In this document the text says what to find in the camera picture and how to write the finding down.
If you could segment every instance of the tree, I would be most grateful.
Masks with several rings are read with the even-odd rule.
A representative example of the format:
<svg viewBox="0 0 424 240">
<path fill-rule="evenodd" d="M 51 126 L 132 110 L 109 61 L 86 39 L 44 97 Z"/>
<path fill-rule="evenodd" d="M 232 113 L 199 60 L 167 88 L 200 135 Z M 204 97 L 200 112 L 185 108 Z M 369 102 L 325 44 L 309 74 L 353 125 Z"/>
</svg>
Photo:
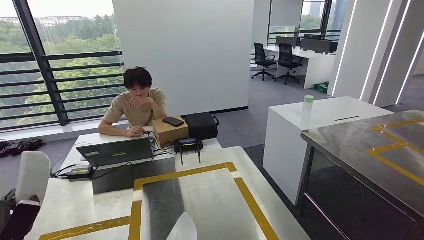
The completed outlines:
<svg viewBox="0 0 424 240">
<path fill-rule="evenodd" d="M 311 15 L 302 15 L 300 19 L 301 30 L 316 30 L 321 28 L 321 18 Z"/>
<path fill-rule="evenodd" d="M 59 24 L 55 26 L 44 26 L 41 22 L 35 19 L 35 24 L 43 43 L 43 47 L 48 55 L 55 54 L 74 54 L 74 53 L 87 53 L 87 52 L 104 52 L 116 51 L 121 49 L 119 38 L 117 37 L 117 27 L 115 24 L 115 16 L 96 16 L 93 20 L 81 19 L 71 20 L 66 24 Z M 28 45 L 26 36 L 20 26 L 15 26 L 12 23 L 0 21 L 0 54 L 5 53 L 30 53 L 31 49 Z M 113 57 L 96 57 L 96 58 L 83 58 L 77 60 L 56 60 L 50 61 L 53 68 L 57 67 L 73 67 L 81 65 L 97 65 L 105 63 L 119 63 L 120 56 Z M 17 63 L 2 63 L 0 64 L 0 72 L 15 71 L 15 70 L 28 70 L 37 69 L 38 65 L 35 62 L 17 62 Z M 122 67 L 107 67 L 107 68 L 94 68 L 72 71 L 55 72 L 54 77 L 71 78 L 71 77 L 86 77 L 95 75 L 107 75 L 122 73 Z M 26 81 L 43 81 L 40 73 L 30 74 L 16 74 L 4 75 L 0 77 L 0 83 L 18 83 Z M 95 80 L 82 80 L 58 83 L 59 89 L 72 89 L 98 85 L 108 85 L 122 83 L 122 77 L 113 78 L 99 78 Z M 31 93 L 46 91 L 45 84 L 37 85 L 24 85 L 13 87 L 1 87 L 0 95 L 9 95 L 17 93 Z M 106 89 L 77 91 L 62 93 L 62 99 L 72 99 L 89 96 L 99 96 L 106 94 L 122 93 L 125 91 L 124 87 L 114 87 Z M 17 97 L 0 99 L 0 106 L 6 105 L 20 105 L 25 103 L 40 103 L 50 102 L 49 95 L 38 95 L 30 97 Z M 111 98 L 80 101 L 73 103 L 65 103 L 65 108 L 83 108 L 97 105 L 107 105 L 112 101 Z M 90 111 L 70 112 L 70 118 L 85 117 L 90 115 L 104 114 L 106 109 L 95 109 Z M 52 105 L 36 106 L 36 107 L 23 107 L 0 110 L 0 117 L 16 116 L 24 114 L 54 112 Z M 0 121 L 0 128 L 5 126 L 13 126 L 16 124 L 30 124 L 45 121 L 57 120 L 56 115 L 47 115 L 39 117 L 27 117 L 23 119 Z"/>
<path fill-rule="evenodd" d="M 95 59 L 76 59 L 70 62 L 67 67 L 70 66 L 85 66 L 85 65 L 97 65 L 101 64 L 100 61 Z M 92 68 L 92 69 L 82 69 L 82 70 L 71 70 L 71 71 L 60 71 L 55 74 L 55 79 L 64 79 L 64 78 L 77 78 L 77 77 L 86 77 L 86 76 L 96 76 L 96 75 L 107 75 L 107 74 L 119 74 L 122 73 L 122 70 L 119 68 Z M 102 85 L 110 85 L 110 84 L 120 84 L 123 82 L 122 77 L 110 77 L 110 78 L 98 78 L 98 79 L 90 79 L 90 80 L 80 80 L 80 81 L 68 81 L 68 82 L 59 82 L 57 83 L 57 87 L 60 90 L 65 89 L 75 89 L 75 88 L 83 88 L 88 86 L 102 86 Z M 46 91 L 45 85 L 40 85 L 37 87 L 34 92 Z M 107 94 L 118 94 L 125 92 L 126 89 L 124 87 L 113 87 L 113 88 L 105 88 L 105 89 L 95 89 L 95 90 L 84 90 L 84 91 L 74 91 L 74 92 L 66 92 L 61 93 L 61 97 L 63 100 L 75 99 L 75 98 L 84 98 L 84 97 L 93 97 L 99 95 L 107 95 Z M 50 100 L 48 95 L 37 95 L 30 96 L 25 101 L 25 103 L 40 103 L 47 102 Z M 66 109 L 75 109 L 75 108 L 84 108 L 91 106 L 99 106 L 99 105 L 108 105 L 112 102 L 112 99 L 96 99 L 96 100 L 88 100 L 88 101 L 77 101 L 66 103 Z M 34 113 L 46 113 L 46 112 L 54 112 L 54 108 L 52 105 L 46 106 L 33 106 L 29 108 L 25 114 L 34 114 Z M 101 115 L 106 112 L 105 108 L 87 110 L 87 111 L 77 111 L 68 113 L 69 118 L 79 118 L 86 116 L 94 116 Z M 57 119 L 56 115 L 47 115 L 40 117 L 45 121 L 54 121 Z M 29 117 L 21 119 L 18 124 L 32 124 L 39 121 L 37 117 Z"/>
</svg>

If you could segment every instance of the building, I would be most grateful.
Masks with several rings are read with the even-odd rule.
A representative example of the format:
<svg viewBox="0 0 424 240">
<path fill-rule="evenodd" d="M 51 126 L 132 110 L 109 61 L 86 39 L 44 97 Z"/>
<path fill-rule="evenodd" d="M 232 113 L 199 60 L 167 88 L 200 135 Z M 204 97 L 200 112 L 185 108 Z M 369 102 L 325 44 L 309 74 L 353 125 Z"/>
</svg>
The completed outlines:
<svg viewBox="0 0 424 240">
<path fill-rule="evenodd" d="M 89 18 L 83 16 L 47 16 L 35 17 L 44 27 L 51 27 L 59 24 L 66 24 L 68 21 L 88 20 Z M 0 21 L 20 26 L 21 22 L 18 17 L 0 17 Z"/>
<path fill-rule="evenodd" d="M 0 21 L 14 24 L 15 26 L 20 26 L 21 22 L 18 17 L 0 17 Z"/>
</svg>

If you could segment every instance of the white chair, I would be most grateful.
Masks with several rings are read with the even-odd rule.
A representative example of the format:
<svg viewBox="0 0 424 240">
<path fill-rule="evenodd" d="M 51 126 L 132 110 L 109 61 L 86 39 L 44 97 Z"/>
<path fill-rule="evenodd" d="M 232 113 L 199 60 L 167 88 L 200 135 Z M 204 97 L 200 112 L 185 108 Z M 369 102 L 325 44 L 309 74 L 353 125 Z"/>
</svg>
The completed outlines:
<svg viewBox="0 0 424 240">
<path fill-rule="evenodd" d="M 20 158 L 16 185 L 16 201 L 29 200 L 37 195 L 41 204 L 50 178 L 49 157 L 41 151 L 24 151 Z"/>
</svg>

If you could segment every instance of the laptop screen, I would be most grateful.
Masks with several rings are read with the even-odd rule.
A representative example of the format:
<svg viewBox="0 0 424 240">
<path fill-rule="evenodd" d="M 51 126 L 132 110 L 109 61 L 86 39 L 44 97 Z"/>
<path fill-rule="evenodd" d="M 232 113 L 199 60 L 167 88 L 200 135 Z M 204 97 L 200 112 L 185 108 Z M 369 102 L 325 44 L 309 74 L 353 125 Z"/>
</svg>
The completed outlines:
<svg viewBox="0 0 424 240">
<path fill-rule="evenodd" d="M 101 167 L 153 158 L 149 138 L 81 146 L 76 150 L 91 164 Z"/>
</svg>

